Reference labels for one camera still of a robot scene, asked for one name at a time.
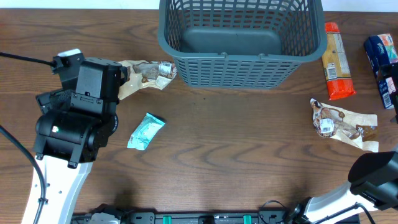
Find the kraft paper snack bag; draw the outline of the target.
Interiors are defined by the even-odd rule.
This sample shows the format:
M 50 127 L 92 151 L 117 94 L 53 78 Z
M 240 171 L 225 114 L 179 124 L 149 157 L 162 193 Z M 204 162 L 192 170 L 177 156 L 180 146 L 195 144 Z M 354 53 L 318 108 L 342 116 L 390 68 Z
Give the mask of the kraft paper snack bag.
M 127 68 L 127 80 L 119 88 L 119 100 L 143 88 L 163 90 L 178 74 L 176 65 L 168 61 L 123 60 Z
M 361 114 L 343 108 L 310 100 L 313 110 L 313 126 L 323 138 L 336 139 L 364 151 L 378 152 L 377 116 Z

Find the grey plastic mesh basket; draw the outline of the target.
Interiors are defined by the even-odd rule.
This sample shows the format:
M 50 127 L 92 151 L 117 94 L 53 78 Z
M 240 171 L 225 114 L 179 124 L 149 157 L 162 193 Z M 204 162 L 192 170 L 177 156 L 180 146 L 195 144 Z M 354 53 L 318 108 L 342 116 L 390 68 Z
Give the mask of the grey plastic mesh basket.
M 272 89 L 327 46 L 321 0 L 160 0 L 158 41 L 195 88 Z

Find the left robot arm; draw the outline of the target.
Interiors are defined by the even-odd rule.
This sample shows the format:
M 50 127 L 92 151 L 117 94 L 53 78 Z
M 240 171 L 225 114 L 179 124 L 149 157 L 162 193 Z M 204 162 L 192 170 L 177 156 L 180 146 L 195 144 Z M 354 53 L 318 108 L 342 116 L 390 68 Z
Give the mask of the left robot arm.
M 70 223 L 98 150 L 118 127 L 119 88 L 128 76 L 121 63 L 84 57 L 78 49 L 55 56 L 52 71 L 62 89 L 36 97 L 42 111 L 33 146 L 39 170 L 23 223 Z

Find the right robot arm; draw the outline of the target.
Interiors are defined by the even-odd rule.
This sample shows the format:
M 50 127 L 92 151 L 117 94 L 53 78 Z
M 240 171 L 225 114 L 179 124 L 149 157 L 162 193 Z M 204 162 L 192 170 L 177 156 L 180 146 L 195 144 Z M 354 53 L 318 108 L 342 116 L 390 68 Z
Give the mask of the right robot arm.
M 348 180 L 319 197 L 298 204 L 285 217 L 291 223 L 338 223 L 361 212 L 397 208 L 397 151 L 379 152 L 374 140 L 377 116 L 359 114 L 310 100 L 319 135 L 358 146 L 366 152 L 353 164 Z

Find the blue tissue packet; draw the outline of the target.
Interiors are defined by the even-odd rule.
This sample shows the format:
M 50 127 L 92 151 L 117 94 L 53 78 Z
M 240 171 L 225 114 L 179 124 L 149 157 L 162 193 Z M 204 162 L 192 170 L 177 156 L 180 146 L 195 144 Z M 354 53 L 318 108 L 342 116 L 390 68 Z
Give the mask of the blue tissue packet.
M 391 93 L 396 91 L 392 78 L 385 78 L 382 67 L 397 62 L 397 51 L 390 34 L 369 36 L 364 49 L 376 79 L 379 94 L 385 109 L 393 109 Z

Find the orange and tan cracker packet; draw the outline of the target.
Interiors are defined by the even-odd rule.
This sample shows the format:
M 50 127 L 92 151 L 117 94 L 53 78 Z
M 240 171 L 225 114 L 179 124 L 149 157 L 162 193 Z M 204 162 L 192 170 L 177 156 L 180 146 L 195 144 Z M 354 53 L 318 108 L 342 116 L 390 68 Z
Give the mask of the orange and tan cracker packet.
M 351 78 L 340 29 L 335 22 L 325 23 L 327 48 L 322 55 L 329 100 L 339 100 L 356 94 Z

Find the teal wet wipe packet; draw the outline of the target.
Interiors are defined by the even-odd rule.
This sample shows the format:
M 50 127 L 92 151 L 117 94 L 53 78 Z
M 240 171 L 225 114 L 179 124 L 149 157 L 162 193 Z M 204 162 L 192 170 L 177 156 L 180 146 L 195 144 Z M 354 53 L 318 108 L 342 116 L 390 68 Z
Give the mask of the teal wet wipe packet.
M 157 134 L 157 132 L 165 125 L 162 119 L 153 114 L 146 113 L 144 119 L 139 126 L 131 134 L 127 142 L 128 149 L 137 149 L 144 151 Z

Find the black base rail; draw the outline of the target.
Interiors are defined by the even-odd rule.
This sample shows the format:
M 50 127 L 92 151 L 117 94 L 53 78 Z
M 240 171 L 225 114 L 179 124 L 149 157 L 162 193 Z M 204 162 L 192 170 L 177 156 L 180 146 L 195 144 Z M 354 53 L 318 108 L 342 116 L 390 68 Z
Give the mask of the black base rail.
M 278 224 L 284 222 L 284 209 L 231 213 L 156 213 L 153 210 L 122 210 L 101 204 L 90 213 L 72 215 L 72 224 Z

